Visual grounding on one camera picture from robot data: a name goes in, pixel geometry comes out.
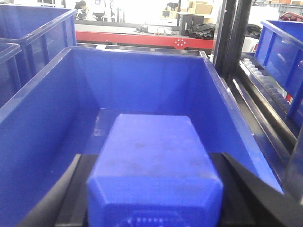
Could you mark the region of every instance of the blue plastic box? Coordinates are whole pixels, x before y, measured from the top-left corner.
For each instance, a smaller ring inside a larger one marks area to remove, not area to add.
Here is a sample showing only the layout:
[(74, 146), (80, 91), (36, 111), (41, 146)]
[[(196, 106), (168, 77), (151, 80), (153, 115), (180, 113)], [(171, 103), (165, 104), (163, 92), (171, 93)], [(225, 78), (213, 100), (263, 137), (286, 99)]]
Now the blue plastic box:
[(255, 57), (293, 98), (288, 117), (303, 122), (303, 22), (263, 21)]
[(207, 152), (281, 191), (208, 59), (71, 47), (0, 109), (0, 226), (17, 224), (75, 154), (99, 154), (122, 113), (188, 116)]
[(16, 43), (21, 85), (64, 47), (76, 45), (74, 9), (0, 4), (0, 43)]
[(215, 227), (223, 185), (188, 117), (121, 114), (88, 191), (90, 227)]
[(16, 54), (20, 52), (18, 44), (0, 43), (0, 108), (21, 88), (16, 65)]

